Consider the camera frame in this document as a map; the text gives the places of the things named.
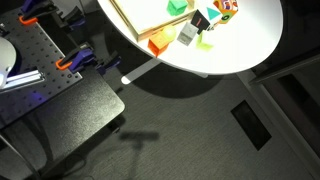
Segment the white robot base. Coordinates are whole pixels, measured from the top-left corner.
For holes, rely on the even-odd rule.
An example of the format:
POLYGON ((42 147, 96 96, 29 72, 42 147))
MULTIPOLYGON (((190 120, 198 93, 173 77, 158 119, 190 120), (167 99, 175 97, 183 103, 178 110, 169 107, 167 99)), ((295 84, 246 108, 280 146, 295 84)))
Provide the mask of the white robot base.
POLYGON ((0 37, 0 89, 7 82, 7 77, 16 63, 16 50, 11 42, 0 37))

